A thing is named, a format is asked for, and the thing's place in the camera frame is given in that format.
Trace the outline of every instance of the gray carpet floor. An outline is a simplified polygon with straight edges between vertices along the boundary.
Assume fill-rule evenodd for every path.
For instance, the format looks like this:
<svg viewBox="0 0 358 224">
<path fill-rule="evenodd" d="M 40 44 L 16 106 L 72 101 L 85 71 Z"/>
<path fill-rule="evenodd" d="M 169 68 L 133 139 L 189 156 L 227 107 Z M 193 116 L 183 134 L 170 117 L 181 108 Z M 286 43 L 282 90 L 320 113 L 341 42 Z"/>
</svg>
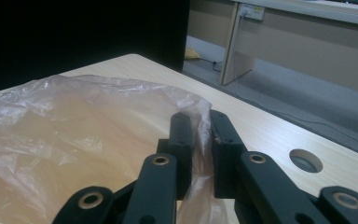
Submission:
<svg viewBox="0 0 358 224">
<path fill-rule="evenodd" d="M 358 91 L 260 60 L 223 86 L 220 69 L 220 63 L 185 61 L 183 73 L 358 152 Z"/>
</svg>

